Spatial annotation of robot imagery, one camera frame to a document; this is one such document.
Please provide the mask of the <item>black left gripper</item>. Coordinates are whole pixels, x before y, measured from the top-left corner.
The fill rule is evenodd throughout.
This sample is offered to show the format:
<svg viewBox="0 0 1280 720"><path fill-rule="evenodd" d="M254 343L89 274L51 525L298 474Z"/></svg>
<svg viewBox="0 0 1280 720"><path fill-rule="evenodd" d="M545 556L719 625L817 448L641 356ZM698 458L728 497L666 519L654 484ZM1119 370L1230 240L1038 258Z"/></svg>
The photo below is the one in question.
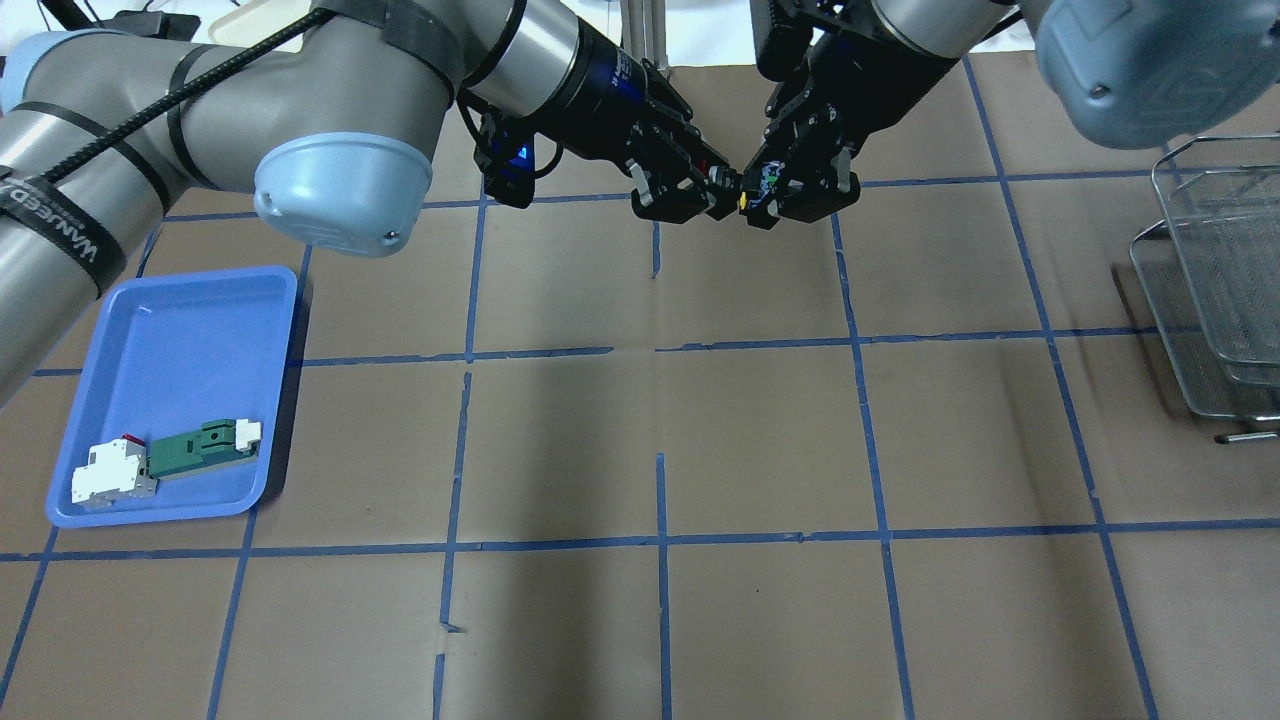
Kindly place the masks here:
<svg viewBox="0 0 1280 720"><path fill-rule="evenodd" d="M545 105L545 136L634 182L634 214L684 224L739 208L740 174L692 123L692 109L648 60L636 60L588 22L566 79Z"/></svg>

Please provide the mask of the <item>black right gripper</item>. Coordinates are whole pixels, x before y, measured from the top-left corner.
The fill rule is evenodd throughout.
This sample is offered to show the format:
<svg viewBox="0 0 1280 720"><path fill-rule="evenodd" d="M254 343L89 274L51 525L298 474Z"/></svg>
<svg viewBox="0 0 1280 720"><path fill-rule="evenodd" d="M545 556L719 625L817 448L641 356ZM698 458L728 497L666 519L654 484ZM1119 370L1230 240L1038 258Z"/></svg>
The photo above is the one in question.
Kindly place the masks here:
<svg viewBox="0 0 1280 720"><path fill-rule="evenodd" d="M851 164L957 63L874 1L754 1L756 69L776 83L751 159L751 224L818 222L860 197Z"/></svg>

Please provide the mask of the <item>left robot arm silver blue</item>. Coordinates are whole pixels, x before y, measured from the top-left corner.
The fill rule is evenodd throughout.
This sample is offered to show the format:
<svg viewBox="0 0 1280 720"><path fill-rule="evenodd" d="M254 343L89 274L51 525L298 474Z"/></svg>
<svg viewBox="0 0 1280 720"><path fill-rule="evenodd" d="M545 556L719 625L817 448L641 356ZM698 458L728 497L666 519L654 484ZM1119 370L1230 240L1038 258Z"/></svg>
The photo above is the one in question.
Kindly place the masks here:
<svg viewBox="0 0 1280 720"><path fill-rule="evenodd" d="M251 193L305 243L398 252L463 99L504 161L538 133L634 179L666 223L739 208L692 110L558 1L315 1L252 47L92 28L20 41L3 70L3 398L188 190Z"/></svg>

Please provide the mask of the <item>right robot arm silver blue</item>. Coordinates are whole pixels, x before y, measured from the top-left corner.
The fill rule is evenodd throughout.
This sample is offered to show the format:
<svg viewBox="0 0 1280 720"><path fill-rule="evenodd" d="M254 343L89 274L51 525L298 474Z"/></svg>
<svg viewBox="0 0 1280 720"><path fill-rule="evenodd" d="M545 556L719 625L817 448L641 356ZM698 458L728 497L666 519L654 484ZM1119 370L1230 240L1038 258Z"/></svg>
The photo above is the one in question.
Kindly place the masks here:
<svg viewBox="0 0 1280 720"><path fill-rule="evenodd" d="M762 229L855 204L867 141L1018 22L1075 131L1107 149L1208 129L1277 82L1275 1L754 1L751 22L774 92L737 208Z"/></svg>

